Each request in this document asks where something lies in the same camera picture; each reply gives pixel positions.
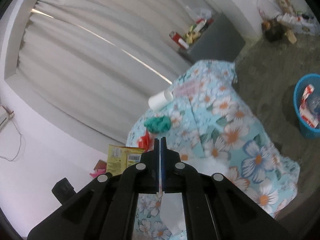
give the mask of gray cabinet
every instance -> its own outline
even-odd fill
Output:
[[[233,62],[244,45],[240,33],[224,14],[220,14],[189,49],[180,48],[178,53],[192,64],[201,59]]]

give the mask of blue trash bin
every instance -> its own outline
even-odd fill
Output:
[[[314,93],[320,95],[320,75],[308,74],[302,77],[297,83],[293,93],[293,106],[296,111],[296,115],[299,119],[300,131],[305,138],[317,138],[320,137],[320,129],[310,127],[301,117],[299,113],[299,107],[301,104],[301,98],[307,85],[313,85],[315,87]]]

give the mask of red and white packaging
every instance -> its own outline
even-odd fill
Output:
[[[301,105],[299,108],[301,118],[312,128],[316,128],[319,124],[318,118],[316,118],[315,116],[313,116],[313,114],[311,114],[307,106],[307,98],[313,93],[314,90],[315,88],[313,87],[313,85],[311,84],[307,85],[307,87],[303,92],[303,95],[301,98]]]
[[[173,41],[175,41],[175,43],[177,43],[181,48],[183,49],[188,49],[189,45],[183,40],[183,38],[181,37],[181,35],[177,32],[170,32],[169,34],[170,38],[173,39]]]
[[[198,23],[198,25],[193,29],[192,32],[194,32],[194,33],[199,32],[199,31],[205,26],[205,23],[206,23],[206,22],[207,22],[206,20],[200,21],[200,22]]]

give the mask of floral bedsheet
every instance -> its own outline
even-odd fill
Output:
[[[227,167],[224,174],[272,217],[297,195],[299,165],[282,157],[260,121],[232,88],[234,63],[197,62],[169,88],[174,100],[159,113],[148,110],[128,135],[127,146],[137,147],[145,135],[144,120],[167,115],[171,129],[150,134],[166,137],[167,147],[182,161],[213,158]],[[161,194],[140,195],[134,235],[137,239],[186,239],[173,236],[160,220]]]

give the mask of green cloth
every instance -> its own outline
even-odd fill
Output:
[[[171,121],[167,116],[151,117],[145,120],[144,126],[150,133],[163,133],[170,130]]]

